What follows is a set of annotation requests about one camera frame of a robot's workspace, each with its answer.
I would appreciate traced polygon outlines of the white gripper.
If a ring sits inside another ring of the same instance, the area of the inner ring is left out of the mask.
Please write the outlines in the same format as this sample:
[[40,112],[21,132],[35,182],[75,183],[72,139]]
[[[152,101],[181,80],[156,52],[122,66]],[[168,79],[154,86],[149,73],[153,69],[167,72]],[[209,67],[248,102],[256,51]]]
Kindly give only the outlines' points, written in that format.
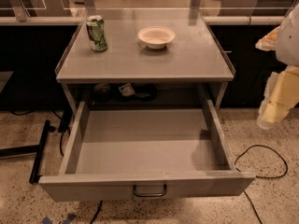
[[[277,46],[279,26],[259,39],[255,44],[256,49],[263,51],[275,50]],[[283,121],[299,103],[299,67],[288,66],[283,72],[272,72],[267,80],[264,98],[262,101],[257,125],[269,130]]]

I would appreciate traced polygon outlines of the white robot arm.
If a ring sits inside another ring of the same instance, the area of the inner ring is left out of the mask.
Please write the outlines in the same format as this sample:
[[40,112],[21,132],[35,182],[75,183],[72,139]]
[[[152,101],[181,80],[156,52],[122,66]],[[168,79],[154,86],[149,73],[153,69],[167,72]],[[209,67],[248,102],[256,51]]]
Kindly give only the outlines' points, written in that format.
[[268,130],[283,121],[299,103],[299,5],[255,47],[273,50],[277,60],[287,65],[281,73],[271,73],[263,92],[257,125]]

